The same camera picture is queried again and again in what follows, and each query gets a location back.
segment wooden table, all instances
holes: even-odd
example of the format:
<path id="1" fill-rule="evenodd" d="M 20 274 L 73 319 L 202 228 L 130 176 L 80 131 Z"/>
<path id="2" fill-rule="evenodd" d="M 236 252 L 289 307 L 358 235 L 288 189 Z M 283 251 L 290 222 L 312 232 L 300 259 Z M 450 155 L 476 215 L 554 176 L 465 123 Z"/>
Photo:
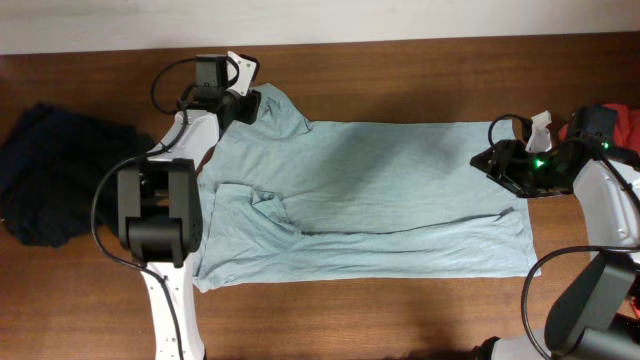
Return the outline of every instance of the wooden table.
<path id="1" fill-rule="evenodd" d="M 640 106 L 640 34 L 448 39 L 233 49 L 258 58 L 272 82 L 313 120 L 487 121 L 578 106 Z M 160 138 L 172 119 L 149 102 L 164 65 L 223 49 L 172 49 L 0 57 L 0 141 L 36 101 Z M 162 82 L 170 106 L 193 68 Z M 529 203 L 536 251 L 586 243 L 572 196 Z M 102 229 L 109 247 L 113 236 Z M 139 274 L 104 258 L 89 236 L 60 249 L 31 248 L 0 231 L 0 358 L 151 359 L 154 337 Z M 588 255 L 551 262 L 534 282 L 530 315 L 547 311 Z M 196 293 L 209 358 L 399 357 L 469 349 L 523 333 L 522 278 L 359 279 L 240 285 Z"/>

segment white wall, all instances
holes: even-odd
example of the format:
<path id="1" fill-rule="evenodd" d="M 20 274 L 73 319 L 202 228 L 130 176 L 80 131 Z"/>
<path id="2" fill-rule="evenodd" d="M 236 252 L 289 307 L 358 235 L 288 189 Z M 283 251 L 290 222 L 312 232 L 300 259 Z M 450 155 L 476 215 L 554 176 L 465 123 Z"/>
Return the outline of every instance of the white wall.
<path id="1" fill-rule="evenodd" d="M 640 0 L 0 0 L 0 53 L 640 30 Z"/>

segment wood grain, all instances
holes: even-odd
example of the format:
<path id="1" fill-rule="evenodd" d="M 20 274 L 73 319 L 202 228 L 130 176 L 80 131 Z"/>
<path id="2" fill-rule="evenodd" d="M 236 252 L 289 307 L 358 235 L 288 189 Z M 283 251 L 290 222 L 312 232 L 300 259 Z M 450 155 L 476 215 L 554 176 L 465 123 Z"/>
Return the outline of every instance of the wood grain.
<path id="1" fill-rule="evenodd" d="M 235 49 L 262 63 L 260 82 L 285 91 L 314 120 L 487 121 L 548 109 L 561 121 L 582 104 L 640 106 L 640 34 L 272 46 Z M 162 136 L 148 87 L 165 64 L 222 49 L 0 57 L 0 139 L 41 100 Z M 167 106 L 192 79 L 162 84 Z M 572 196 L 530 201 L 536 251 L 586 243 Z M 117 241 L 102 229 L 110 248 Z M 105 259 L 89 236 L 30 248 L 0 231 L 0 358 L 150 359 L 151 314 L 141 276 Z M 534 326 L 588 261 L 551 262 L 534 282 Z M 469 349 L 523 333 L 522 278 L 360 279 L 240 285 L 196 294 L 210 358 L 373 359 Z"/>

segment light blue cloth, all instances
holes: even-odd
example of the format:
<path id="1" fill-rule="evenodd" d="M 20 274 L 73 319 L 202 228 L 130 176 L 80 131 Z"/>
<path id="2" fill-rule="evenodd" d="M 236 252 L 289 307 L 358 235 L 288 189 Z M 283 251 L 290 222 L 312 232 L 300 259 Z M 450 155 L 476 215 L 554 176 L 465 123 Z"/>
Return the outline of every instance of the light blue cloth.
<path id="1" fill-rule="evenodd" d="M 357 277 L 509 277 L 535 263 L 526 200 L 469 165 L 487 123 L 310 122 L 271 85 L 198 178 L 201 291 Z M 512 138 L 498 124 L 494 139 Z"/>

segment black cloth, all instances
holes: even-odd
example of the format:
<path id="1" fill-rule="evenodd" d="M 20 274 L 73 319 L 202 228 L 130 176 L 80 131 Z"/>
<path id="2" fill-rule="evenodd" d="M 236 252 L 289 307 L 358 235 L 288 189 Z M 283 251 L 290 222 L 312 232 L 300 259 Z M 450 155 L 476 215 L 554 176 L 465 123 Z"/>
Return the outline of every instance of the black cloth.
<path id="1" fill-rule="evenodd" d="M 0 217 L 23 244 L 65 244 L 90 231 L 91 201 L 104 174 L 153 145 L 131 126 L 36 105 L 0 149 Z M 115 176 L 100 199 L 97 219 L 117 234 Z"/>

